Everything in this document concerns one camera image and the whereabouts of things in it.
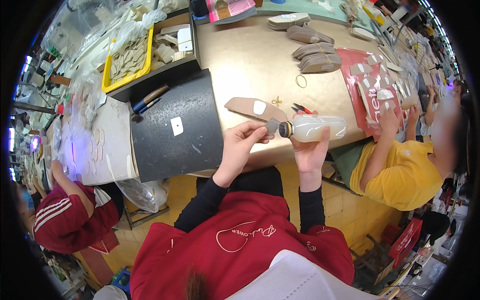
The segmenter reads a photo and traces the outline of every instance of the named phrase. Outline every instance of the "blue stool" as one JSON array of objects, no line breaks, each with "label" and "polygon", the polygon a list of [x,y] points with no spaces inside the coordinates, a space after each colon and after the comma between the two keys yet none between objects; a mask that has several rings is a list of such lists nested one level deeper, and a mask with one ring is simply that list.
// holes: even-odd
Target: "blue stool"
[{"label": "blue stool", "polygon": [[[115,280],[115,282],[112,285],[118,287],[119,289],[123,290],[124,292],[130,295],[130,274],[131,272],[127,271],[127,266],[125,266],[120,272],[119,276],[117,277],[117,280]],[[123,277],[126,277],[128,279],[128,283],[125,286],[122,283],[120,283],[120,280]]]}]

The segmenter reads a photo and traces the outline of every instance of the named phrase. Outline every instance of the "yellow floor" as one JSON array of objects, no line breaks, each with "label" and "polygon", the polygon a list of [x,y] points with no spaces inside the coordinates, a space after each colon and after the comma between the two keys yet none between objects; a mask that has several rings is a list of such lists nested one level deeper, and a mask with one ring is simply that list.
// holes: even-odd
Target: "yellow floor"
[{"label": "yellow floor", "polygon": [[[298,187],[300,185],[297,165],[290,160],[277,165],[282,175],[284,196],[290,208],[290,221],[300,229],[300,209]],[[142,224],[132,231],[119,230],[116,232],[120,241],[109,255],[104,255],[113,273],[124,266],[132,266],[135,257],[145,240],[150,225],[154,222],[164,222],[173,225],[178,215],[196,195],[196,177],[190,175],[172,178],[167,205],[170,211]],[[348,246],[359,255],[366,249],[372,249],[372,242],[365,236],[369,233],[375,240],[380,241],[380,235],[388,223],[397,225],[401,212],[377,203],[367,197],[357,197],[345,192],[336,186],[322,183],[322,194],[325,207],[325,224],[342,230]]]}]

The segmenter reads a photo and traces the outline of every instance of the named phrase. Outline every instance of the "yellow t-shirt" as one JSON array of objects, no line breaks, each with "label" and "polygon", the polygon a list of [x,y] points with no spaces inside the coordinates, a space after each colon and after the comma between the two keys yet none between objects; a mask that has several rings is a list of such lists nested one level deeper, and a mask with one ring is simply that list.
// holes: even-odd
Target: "yellow t-shirt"
[{"label": "yellow t-shirt", "polygon": [[398,210],[413,210],[427,203],[442,187],[443,180],[437,168],[428,159],[433,153],[431,142],[393,142],[384,169],[370,180],[365,192],[360,179],[376,143],[363,147],[361,157],[350,177],[350,188],[377,202]]}]

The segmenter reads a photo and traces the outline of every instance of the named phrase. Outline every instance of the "red paper sheet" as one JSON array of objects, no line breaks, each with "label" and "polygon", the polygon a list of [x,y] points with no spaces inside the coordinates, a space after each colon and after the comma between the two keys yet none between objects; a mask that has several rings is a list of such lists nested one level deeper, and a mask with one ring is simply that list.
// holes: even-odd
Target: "red paper sheet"
[{"label": "red paper sheet", "polygon": [[[368,126],[366,117],[367,111],[365,110],[365,106],[363,105],[363,101],[359,95],[357,89],[357,82],[366,76],[374,77],[377,82],[375,83],[374,87],[369,91],[365,91],[365,96],[367,99],[367,103],[370,109],[370,115],[372,118],[380,116],[380,106],[386,100],[377,100],[375,97],[369,96],[369,94],[376,94],[377,90],[380,89],[380,64],[376,64],[371,66],[373,72],[370,72],[365,75],[350,75],[350,66],[356,63],[367,63],[367,57],[371,54],[369,52],[364,52],[360,50],[354,49],[347,49],[347,48],[338,48],[337,49],[338,55],[342,59],[342,66],[340,70],[342,70],[343,78],[345,79],[345,83],[347,84],[348,92],[350,93],[350,98],[352,99],[353,110],[355,111],[355,117],[357,118],[357,125],[360,127],[365,134],[368,136],[373,136],[373,139],[377,141],[380,136],[375,134],[375,129]],[[394,98],[391,99],[395,103],[394,113],[399,116],[402,113],[402,109],[400,108],[400,104],[398,102],[398,98],[396,97],[395,89],[391,86],[386,88],[394,95]]]}]

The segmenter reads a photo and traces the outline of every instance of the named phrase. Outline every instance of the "purple light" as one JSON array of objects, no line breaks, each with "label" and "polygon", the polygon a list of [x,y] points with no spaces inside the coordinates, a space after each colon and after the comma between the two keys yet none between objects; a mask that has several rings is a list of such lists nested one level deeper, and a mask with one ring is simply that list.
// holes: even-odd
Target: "purple light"
[{"label": "purple light", "polygon": [[37,149],[37,147],[38,147],[38,136],[36,136],[32,139],[32,149],[33,149],[33,151],[35,151]]}]

